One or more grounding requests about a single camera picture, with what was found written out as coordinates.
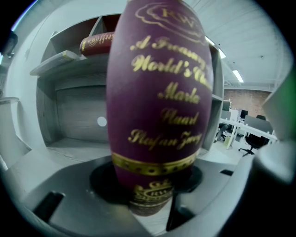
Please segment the gold band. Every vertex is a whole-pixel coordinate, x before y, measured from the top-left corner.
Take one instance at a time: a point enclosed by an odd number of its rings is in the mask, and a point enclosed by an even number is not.
[[[128,170],[129,172],[140,175],[157,176],[168,175],[187,168],[194,163],[196,154],[197,153],[195,152],[191,156],[188,156],[182,160],[168,163],[147,163],[135,161],[115,152],[112,152],[112,159],[115,165]]]
[[[133,202],[133,201],[130,201],[129,203],[135,205],[135,206],[143,206],[143,207],[155,207],[155,206],[160,206],[166,202],[168,202],[170,198],[166,199],[165,201],[163,202],[160,202],[160,203],[157,203],[157,204],[140,204],[140,203],[137,203],[137,202]]]

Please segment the black office chair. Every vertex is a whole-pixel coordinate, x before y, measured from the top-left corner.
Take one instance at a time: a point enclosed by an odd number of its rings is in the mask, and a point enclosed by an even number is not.
[[[263,115],[257,115],[256,118],[266,120],[265,116],[263,116]],[[250,149],[239,148],[239,151],[244,150],[247,152],[242,157],[244,157],[248,154],[254,155],[254,152],[252,152],[252,149],[253,148],[255,148],[255,149],[261,148],[262,146],[266,145],[269,142],[269,139],[267,139],[265,137],[258,137],[253,134],[250,134],[248,137],[246,137],[246,142],[251,146],[251,148]]]

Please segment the white desk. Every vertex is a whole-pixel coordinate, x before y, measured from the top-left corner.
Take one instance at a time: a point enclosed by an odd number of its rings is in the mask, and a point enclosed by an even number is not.
[[[259,129],[250,127],[248,125],[245,125],[245,124],[242,124],[242,123],[233,121],[233,120],[227,120],[227,119],[221,118],[220,119],[220,123],[230,124],[230,125],[233,125],[234,126],[233,127],[233,130],[232,130],[232,133],[231,133],[230,141],[229,141],[229,143],[228,143],[228,145],[226,147],[227,150],[229,149],[229,147],[230,147],[233,139],[236,137],[238,128],[244,130],[245,132],[251,133],[251,134],[253,134],[255,136],[265,137],[265,138],[269,139],[268,144],[270,144],[271,142],[275,142],[278,139],[276,136],[274,136],[274,135],[272,135],[270,133],[261,131]]]

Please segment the book spine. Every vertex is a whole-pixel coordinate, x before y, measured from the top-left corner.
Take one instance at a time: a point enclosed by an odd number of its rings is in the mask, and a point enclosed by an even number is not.
[[[107,70],[108,135],[131,210],[158,212],[191,175],[210,118],[213,68],[194,11],[180,0],[130,0]]]
[[[80,53],[84,56],[109,53],[113,38],[114,32],[87,37],[80,44]]]

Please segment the gold lettering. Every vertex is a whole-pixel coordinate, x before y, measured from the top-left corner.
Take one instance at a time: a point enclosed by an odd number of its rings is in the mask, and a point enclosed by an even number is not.
[[[150,38],[151,38],[151,35],[148,35],[145,39],[143,40],[140,40],[136,43],[136,46],[138,49],[144,49],[146,48],[148,45],[150,45]]]
[[[178,100],[178,101],[185,101],[193,104],[199,103],[199,96],[196,95],[196,88],[192,89],[191,94],[185,93],[183,91],[177,91],[178,89],[178,83],[177,82],[171,82],[165,89],[165,99],[166,100]]]
[[[174,74],[178,74],[181,70],[182,65],[183,65],[183,61],[180,60],[177,65],[173,65],[170,67],[169,72],[174,73]]]
[[[174,59],[173,59],[173,58],[170,58],[170,59],[168,60],[167,64],[164,66],[164,71],[165,71],[165,72],[168,72],[168,71],[170,70],[170,68],[171,68],[171,66],[172,66],[172,64],[173,64],[173,62],[174,62]]]
[[[197,53],[195,52],[191,52],[190,50],[188,50],[185,47],[180,47],[178,45],[173,45],[169,42],[169,38],[167,37],[160,37],[158,39],[156,39],[155,43],[152,44],[152,48],[159,50],[162,49],[164,47],[166,47],[168,50],[172,50],[174,52],[179,52],[181,54],[184,54],[185,56],[193,59],[196,62],[200,63],[200,69],[202,71],[205,70],[206,67],[206,63],[205,60],[202,59]]]
[[[201,84],[207,86],[208,82],[207,82],[207,80],[206,80],[205,77],[204,77],[204,73],[202,73],[202,75],[201,75],[201,77],[200,77],[200,79],[199,79],[199,82],[200,82]]]
[[[163,47],[165,47],[167,45],[168,40],[170,40],[167,37],[160,37],[158,39],[156,39],[156,43],[152,44],[152,48],[159,50],[162,49]]]
[[[162,135],[157,136],[154,138],[147,137],[147,133],[143,130],[134,129],[130,133],[130,137],[128,138],[128,141],[131,143],[138,143],[140,145],[149,146],[149,150],[152,150],[157,144],[159,139]]]
[[[160,113],[160,117],[162,122],[167,122],[170,125],[194,125],[199,115],[198,112],[194,117],[182,117],[177,116],[177,114],[178,110],[176,109],[164,108]]]
[[[160,63],[158,64],[158,70],[159,70],[160,72],[162,72],[164,68],[165,68],[165,65],[164,65],[162,62],[160,62]]]
[[[153,58],[151,58],[151,56],[148,55],[148,56],[145,58],[145,60],[144,60],[144,62],[143,62],[143,65],[142,65],[142,70],[143,70],[143,71],[146,71],[146,69],[147,69],[147,67],[148,67],[148,64],[150,63],[150,60],[153,60]]]
[[[190,136],[191,132],[190,131],[184,131],[182,134],[181,134],[181,139],[182,140],[182,143],[179,144],[179,146],[177,146],[177,149],[180,150],[182,149],[185,145],[187,144],[192,144],[194,143],[195,145],[197,145],[202,137],[202,134],[198,134],[196,136]]]
[[[159,146],[166,146],[167,145],[167,139],[162,139],[159,142]]]
[[[199,81],[199,77],[203,72],[201,71],[201,69],[199,69],[199,67],[194,67],[193,72],[194,72],[194,79],[196,81]]]
[[[177,139],[170,139],[169,141],[168,141],[168,146],[175,146],[175,145],[177,145],[177,143],[178,143],[178,140]]]
[[[205,61],[201,57],[198,57],[198,62],[200,63],[200,69],[204,71],[205,69]]]
[[[135,143],[138,139],[142,138],[142,136],[146,136],[146,133],[144,133],[143,130],[134,129],[130,135],[131,137],[129,137],[128,140],[131,143]]]
[[[141,66],[144,63],[144,60],[145,60],[144,55],[138,55],[133,59],[133,61],[131,62],[131,65],[134,67],[134,72],[136,72],[141,68]]]
[[[177,16],[183,23],[187,23],[191,28],[194,25],[194,21],[190,21],[186,16],[181,15],[180,13],[177,13]]]
[[[158,65],[157,65],[156,62],[151,62],[151,63],[148,65],[148,70],[149,70],[149,71],[155,71],[157,68],[158,68]]]
[[[190,77],[191,75],[192,75],[192,72],[189,69],[185,69],[184,76]]]
[[[83,44],[82,44],[82,51],[84,51],[85,43],[86,43],[86,41],[83,41]]]
[[[174,18],[175,20],[177,21],[180,21],[176,16],[175,16],[175,13],[173,11],[169,11],[165,8],[162,9],[162,16],[163,17],[168,17],[168,16],[171,16],[172,18]]]
[[[182,101],[184,99],[184,92],[183,91],[178,91],[175,96],[174,96],[175,100],[180,100]]]

